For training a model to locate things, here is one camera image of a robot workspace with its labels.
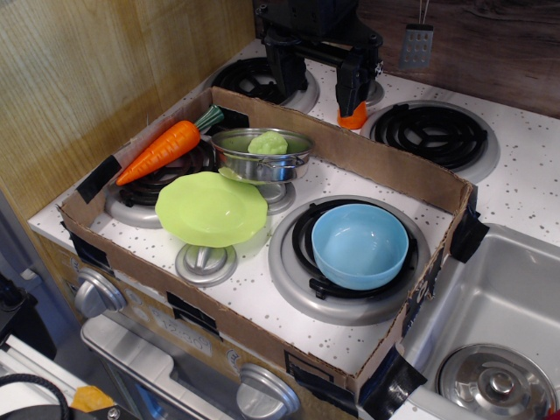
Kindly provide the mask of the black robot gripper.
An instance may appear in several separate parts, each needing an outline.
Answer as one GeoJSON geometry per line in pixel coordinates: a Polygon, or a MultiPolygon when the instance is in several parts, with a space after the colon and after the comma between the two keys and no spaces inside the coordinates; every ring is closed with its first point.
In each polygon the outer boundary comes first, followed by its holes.
{"type": "Polygon", "coordinates": [[[364,24],[356,1],[266,1],[255,14],[276,85],[288,97],[305,90],[305,59],[337,67],[339,113],[349,117],[367,99],[382,70],[382,36],[364,24]]]}

